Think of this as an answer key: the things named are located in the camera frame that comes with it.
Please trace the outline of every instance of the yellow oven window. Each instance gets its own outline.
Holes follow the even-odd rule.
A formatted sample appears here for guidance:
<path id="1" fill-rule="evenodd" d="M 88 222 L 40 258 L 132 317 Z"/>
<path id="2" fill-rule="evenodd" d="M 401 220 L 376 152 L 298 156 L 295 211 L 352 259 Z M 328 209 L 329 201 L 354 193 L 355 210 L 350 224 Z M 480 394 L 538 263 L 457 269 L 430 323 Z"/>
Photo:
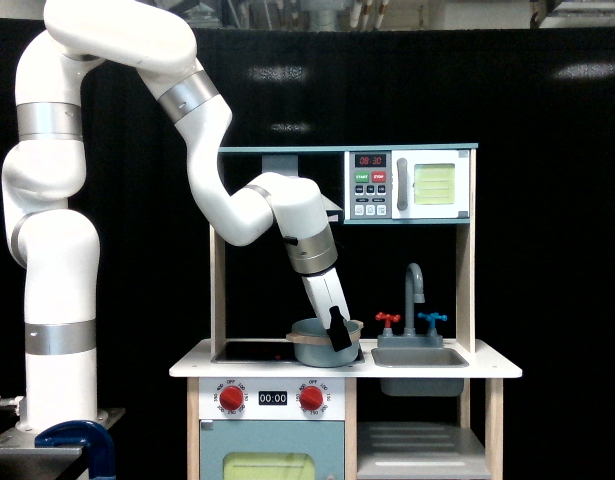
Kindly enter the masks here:
<path id="1" fill-rule="evenodd" d="M 304 453 L 234 452 L 223 460 L 223 479 L 316 480 L 316 467 Z"/>
<path id="2" fill-rule="evenodd" d="M 419 164 L 414 167 L 414 203 L 447 205 L 456 202 L 456 165 Z"/>

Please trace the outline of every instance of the gray sink basin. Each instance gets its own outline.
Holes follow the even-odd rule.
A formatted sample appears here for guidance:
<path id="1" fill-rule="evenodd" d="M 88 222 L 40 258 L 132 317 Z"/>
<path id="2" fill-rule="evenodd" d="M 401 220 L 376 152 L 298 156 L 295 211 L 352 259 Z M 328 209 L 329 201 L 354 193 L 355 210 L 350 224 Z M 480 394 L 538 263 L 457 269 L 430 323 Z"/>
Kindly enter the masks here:
<path id="1" fill-rule="evenodd" d="M 467 367 L 469 363 L 451 348 L 374 348 L 379 367 Z"/>
<path id="2" fill-rule="evenodd" d="M 374 348 L 379 367 L 466 367 L 467 361 L 450 348 Z M 392 397 L 457 397 L 463 391 L 462 378 L 381 378 L 380 389 Z"/>

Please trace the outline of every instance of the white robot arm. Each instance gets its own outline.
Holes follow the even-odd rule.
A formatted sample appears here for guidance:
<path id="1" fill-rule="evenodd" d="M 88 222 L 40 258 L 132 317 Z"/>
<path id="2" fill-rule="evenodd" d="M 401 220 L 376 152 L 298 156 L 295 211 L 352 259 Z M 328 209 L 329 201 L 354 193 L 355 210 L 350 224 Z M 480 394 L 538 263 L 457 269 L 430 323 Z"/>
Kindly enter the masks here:
<path id="1" fill-rule="evenodd" d="M 335 350 L 351 344 L 336 249 L 320 192 L 272 173 L 229 196 L 217 155 L 231 111 L 196 59 L 196 39 L 168 12 L 133 0 L 48 0 L 47 31 L 16 74 L 20 143 L 3 164 L 3 206 L 25 287 L 28 426 L 96 417 L 95 289 L 99 242 L 67 198 L 85 180 L 80 85 L 105 59 L 133 66 L 181 133 L 193 196 L 216 231 L 246 245 L 276 218 L 294 269 Z"/>

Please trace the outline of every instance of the microwave keypad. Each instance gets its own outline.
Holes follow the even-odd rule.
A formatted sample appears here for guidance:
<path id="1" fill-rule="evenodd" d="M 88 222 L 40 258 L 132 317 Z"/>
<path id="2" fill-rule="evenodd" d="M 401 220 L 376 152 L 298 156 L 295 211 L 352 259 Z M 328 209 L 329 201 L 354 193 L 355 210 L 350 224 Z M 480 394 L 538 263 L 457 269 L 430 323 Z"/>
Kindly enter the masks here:
<path id="1" fill-rule="evenodd" d="M 352 219 L 391 218 L 391 153 L 350 153 Z"/>

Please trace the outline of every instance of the red faucet handle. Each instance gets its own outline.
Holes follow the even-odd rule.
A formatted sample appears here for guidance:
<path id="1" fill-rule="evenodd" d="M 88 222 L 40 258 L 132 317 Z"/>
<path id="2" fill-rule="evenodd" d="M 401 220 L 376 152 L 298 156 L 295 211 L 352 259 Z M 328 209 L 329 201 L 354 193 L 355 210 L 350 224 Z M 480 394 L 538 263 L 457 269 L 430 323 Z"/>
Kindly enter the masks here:
<path id="1" fill-rule="evenodd" d="M 398 323 L 400 321 L 400 315 L 390 315 L 388 313 L 378 312 L 376 314 L 376 320 L 385 321 L 385 328 L 391 328 L 391 322 Z"/>

